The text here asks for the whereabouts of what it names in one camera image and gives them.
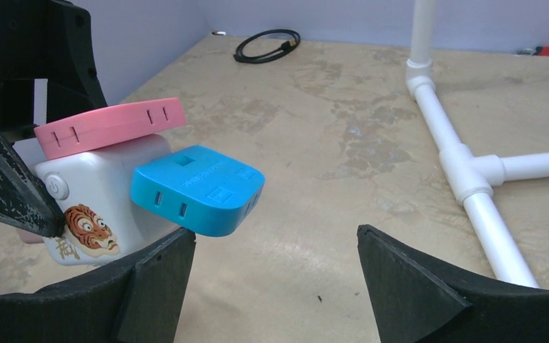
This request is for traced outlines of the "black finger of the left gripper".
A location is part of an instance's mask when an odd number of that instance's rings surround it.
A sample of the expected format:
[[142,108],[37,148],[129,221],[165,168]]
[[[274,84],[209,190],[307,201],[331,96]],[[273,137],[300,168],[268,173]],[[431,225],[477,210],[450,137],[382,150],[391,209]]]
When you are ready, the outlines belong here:
[[62,235],[65,225],[62,210],[1,132],[0,222],[41,237]]

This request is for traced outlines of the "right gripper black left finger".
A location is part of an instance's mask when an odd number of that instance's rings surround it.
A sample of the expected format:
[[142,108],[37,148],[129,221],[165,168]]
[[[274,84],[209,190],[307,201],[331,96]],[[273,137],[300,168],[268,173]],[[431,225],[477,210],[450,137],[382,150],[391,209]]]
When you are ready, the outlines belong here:
[[31,293],[0,295],[0,342],[173,342],[196,237],[185,228]]

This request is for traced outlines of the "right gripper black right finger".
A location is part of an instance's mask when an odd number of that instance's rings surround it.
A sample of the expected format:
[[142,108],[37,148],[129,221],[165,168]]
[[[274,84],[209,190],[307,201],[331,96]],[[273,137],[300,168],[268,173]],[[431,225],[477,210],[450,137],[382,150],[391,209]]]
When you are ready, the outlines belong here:
[[382,342],[549,342],[549,290],[469,272],[368,224],[357,238]]

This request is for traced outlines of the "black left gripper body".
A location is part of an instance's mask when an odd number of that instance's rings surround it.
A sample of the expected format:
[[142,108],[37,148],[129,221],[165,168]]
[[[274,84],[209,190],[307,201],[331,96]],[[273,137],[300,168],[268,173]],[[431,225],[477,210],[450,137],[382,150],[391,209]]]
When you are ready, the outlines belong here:
[[107,106],[91,15],[70,1],[0,1],[0,132],[34,136],[35,81],[47,81],[48,122]]

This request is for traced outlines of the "white cube power socket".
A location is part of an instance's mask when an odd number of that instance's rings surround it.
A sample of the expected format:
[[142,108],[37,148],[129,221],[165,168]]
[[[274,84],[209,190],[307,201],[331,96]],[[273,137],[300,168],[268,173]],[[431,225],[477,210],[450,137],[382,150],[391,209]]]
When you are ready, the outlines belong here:
[[51,257],[65,266],[107,264],[174,231],[175,224],[130,197],[134,169],[170,151],[163,136],[152,134],[33,165],[65,218],[61,236],[43,239]]

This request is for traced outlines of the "blue plug adapter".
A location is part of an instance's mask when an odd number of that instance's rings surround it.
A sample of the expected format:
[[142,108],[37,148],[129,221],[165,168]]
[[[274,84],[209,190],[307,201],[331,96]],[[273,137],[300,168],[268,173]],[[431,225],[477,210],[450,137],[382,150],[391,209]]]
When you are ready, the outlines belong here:
[[132,201],[196,234],[232,234],[257,204],[265,177],[230,156],[194,145],[135,168]]

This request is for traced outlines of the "pink plug adapter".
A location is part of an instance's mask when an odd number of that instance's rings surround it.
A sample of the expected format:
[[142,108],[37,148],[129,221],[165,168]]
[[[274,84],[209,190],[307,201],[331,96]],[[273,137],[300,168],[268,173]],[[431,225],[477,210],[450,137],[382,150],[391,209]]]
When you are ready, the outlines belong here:
[[119,104],[76,114],[34,129],[47,159],[100,149],[186,124],[177,97]]

